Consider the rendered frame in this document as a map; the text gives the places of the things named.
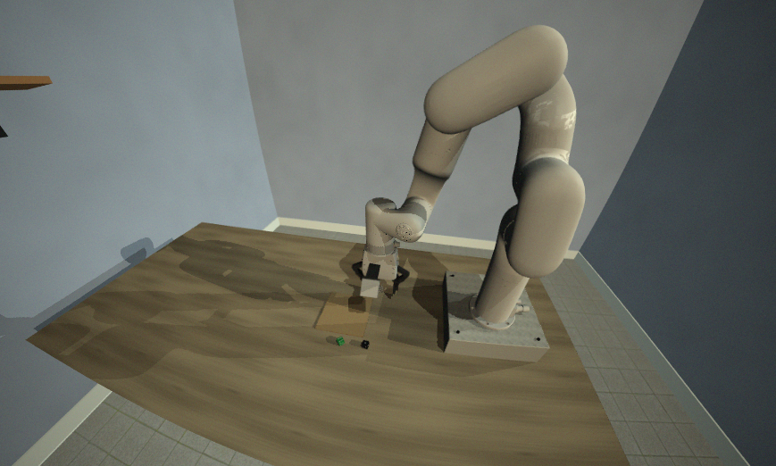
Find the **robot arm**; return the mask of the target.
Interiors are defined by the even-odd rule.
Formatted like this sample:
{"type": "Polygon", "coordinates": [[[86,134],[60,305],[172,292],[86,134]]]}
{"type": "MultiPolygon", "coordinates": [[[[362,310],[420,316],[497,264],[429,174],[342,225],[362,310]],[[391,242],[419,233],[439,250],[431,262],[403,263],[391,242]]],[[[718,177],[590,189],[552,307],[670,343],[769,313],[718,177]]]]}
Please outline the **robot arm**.
{"type": "Polygon", "coordinates": [[[521,128],[513,171],[518,204],[503,216],[480,291],[469,302],[471,316],[487,329],[508,329],[516,313],[530,310],[518,305],[523,289],[530,278],[558,268],[584,208],[583,180],[569,165],[576,103],[563,75],[567,61],[563,36],[551,27],[531,25],[437,79],[425,96],[426,120],[405,202],[397,209],[380,197],[365,205],[370,253],[390,254],[400,247],[396,238],[417,241],[471,128],[518,106],[521,128]]]}

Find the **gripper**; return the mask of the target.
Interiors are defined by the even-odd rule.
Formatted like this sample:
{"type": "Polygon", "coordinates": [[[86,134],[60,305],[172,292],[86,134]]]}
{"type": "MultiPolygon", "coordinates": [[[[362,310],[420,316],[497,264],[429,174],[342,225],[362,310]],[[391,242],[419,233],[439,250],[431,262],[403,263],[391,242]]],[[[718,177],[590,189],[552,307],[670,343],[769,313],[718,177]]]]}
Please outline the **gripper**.
{"type": "Polygon", "coordinates": [[[392,251],[390,254],[376,255],[376,254],[370,253],[367,250],[366,244],[365,244],[363,249],[363,260],[361,262],[357,262],[352,265],[352,269],[355,271],[355,274],[358,277],[360,277],[360,280],[362,280],[362,278],[366,276],[370,263],[380,265],[380,272],[379,272],[378,279],[387,279],[387,280],[392,280],[394,282],[393,295],[398,290],[399,283],[405,281],[405,279],[409,277],[409,271],[398,265],[397,247],[394,248],[394,251],[392,251]],[[362,267],[362,264],[363,264],[363,267],[362,267]],[[361,267],[363,272],[362,270],[358,269],[361,267]],[[402,275],[398,276],[397,272],[401,273],[402,275]]]}

